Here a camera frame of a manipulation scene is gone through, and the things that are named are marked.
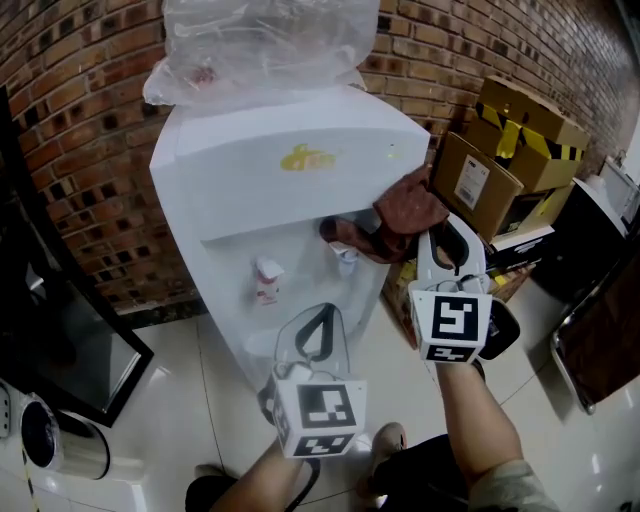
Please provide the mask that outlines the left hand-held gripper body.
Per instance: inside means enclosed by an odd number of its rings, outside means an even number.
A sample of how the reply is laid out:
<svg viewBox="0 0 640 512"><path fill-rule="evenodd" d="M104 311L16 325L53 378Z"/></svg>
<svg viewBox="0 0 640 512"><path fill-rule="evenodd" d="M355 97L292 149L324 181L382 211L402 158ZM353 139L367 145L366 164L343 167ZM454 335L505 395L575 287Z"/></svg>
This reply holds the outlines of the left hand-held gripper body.
<svg viewBox="0 0 640 512"><path fill-rule="evenodd" d="M364 431L367 383L301 361L276 363L257 399L289 459L342 456Z"/></svg>

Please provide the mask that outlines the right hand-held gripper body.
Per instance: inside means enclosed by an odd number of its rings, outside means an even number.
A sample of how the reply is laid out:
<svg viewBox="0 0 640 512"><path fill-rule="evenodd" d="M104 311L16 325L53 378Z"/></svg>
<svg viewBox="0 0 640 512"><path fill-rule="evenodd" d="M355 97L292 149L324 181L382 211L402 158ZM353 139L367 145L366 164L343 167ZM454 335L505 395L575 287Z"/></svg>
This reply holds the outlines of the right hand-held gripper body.
<svg viewBox="0 0 640 512"><path fill-rule="evenodd" d="M478 358L489 331L493 297L488 287L486 274L409 284L411 321L423 360L469 364Z"/></svg>

